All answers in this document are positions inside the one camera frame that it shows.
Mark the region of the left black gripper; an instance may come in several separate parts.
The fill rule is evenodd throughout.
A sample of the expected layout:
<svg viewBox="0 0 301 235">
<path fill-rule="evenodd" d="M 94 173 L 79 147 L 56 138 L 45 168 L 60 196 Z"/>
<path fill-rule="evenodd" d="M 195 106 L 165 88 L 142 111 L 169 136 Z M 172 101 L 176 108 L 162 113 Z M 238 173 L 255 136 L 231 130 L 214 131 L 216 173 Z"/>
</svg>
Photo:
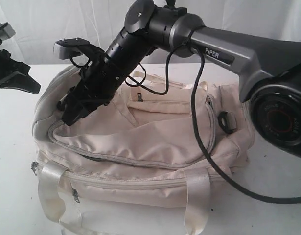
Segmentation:
<svg viewBox="0 0 301 235">
<path fill-rule="evenodd" d="M 41 85 L 30 75 L 30 66 L 15 61 L 7 50 L 0 50 L 0 88 L 14 89 L 31 94 L 38 94 Z"/>
</svg>

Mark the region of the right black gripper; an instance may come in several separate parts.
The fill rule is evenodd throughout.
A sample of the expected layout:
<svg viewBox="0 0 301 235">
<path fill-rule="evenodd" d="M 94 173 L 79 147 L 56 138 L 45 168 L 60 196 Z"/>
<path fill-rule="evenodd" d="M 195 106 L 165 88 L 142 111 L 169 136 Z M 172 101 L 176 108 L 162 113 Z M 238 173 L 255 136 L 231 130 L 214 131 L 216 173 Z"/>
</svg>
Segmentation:
<svg viewBox="0 0 301 235">
<path fill-rule="evenodd" d="M 58 110 L 64 111 L 61 120 L 72 126 L 99 106 L 108 105 L 116 89 L 132 71 L 133 61 L 101 54 L 97 61 L 80 70 L 81 80 L 57 103 Z"/>
</svg>

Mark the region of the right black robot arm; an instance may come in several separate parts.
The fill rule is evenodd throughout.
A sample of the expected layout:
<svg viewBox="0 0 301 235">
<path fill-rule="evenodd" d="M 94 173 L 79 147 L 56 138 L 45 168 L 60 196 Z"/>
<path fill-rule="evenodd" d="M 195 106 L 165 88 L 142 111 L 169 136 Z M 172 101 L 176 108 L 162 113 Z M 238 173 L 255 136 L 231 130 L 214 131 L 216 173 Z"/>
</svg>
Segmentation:
<svg viewBox="0 0 301 235">
<path fill-rule="evenodd" d="M 181 58 L 197 54 L 238 75 L 239 99 L 249 103 L 258 133 L 301 157 L 301 42 L 210 28 L 173 0 L 163 7 L 138 0 L 106 50 L 78 38 L 59 40 L 54 48 L 63 60 L 88 57 L 80 82 L 57 104 L 67 125 L 108 105 L 143 58 L 162 49 Z"/>
</svg>

